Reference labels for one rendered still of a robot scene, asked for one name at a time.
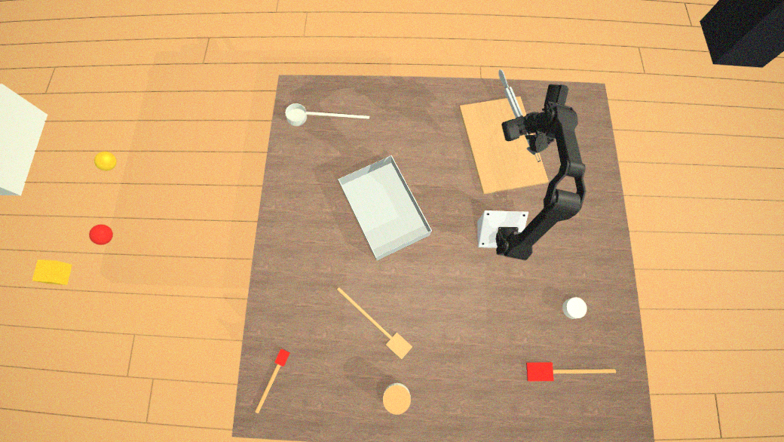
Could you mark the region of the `white measuring scoop with long handle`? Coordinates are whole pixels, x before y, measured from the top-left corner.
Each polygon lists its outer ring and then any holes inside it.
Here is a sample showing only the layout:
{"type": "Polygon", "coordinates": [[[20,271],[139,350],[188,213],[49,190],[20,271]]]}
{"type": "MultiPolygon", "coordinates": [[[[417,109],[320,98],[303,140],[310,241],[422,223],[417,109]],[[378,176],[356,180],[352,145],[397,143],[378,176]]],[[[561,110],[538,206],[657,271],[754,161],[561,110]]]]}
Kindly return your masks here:
{"type": "Polygon", "coordinates": [[[328,116],[338,116],[338,117],[348,117],[348,118],[367,118],[369,116],[362,116],[362,115],[343,115],[343,114],[334,114],[334,113],[324,113],[324,112],[306,112],[305,108],[301,104],[294,103],[289,105],[286,108],[286,118],[290,124],[294,124],[294,126],[299,126],[299,124],[305,123],[307,119],[307,115],[328,115],[328,116]]]}

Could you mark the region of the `white cylinder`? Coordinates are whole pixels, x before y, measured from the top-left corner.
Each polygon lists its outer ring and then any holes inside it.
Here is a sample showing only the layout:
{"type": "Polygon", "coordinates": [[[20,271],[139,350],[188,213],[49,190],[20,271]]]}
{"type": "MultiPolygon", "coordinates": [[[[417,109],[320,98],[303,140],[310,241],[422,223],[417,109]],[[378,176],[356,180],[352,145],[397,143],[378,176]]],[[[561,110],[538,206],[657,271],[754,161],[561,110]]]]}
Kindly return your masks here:
{"type": "Polygon", "coordinates": [[[586,303],[579,297],[572,297],[564,301],[562,310],[567,318],[582,318],[586,314],[586,303]]]}

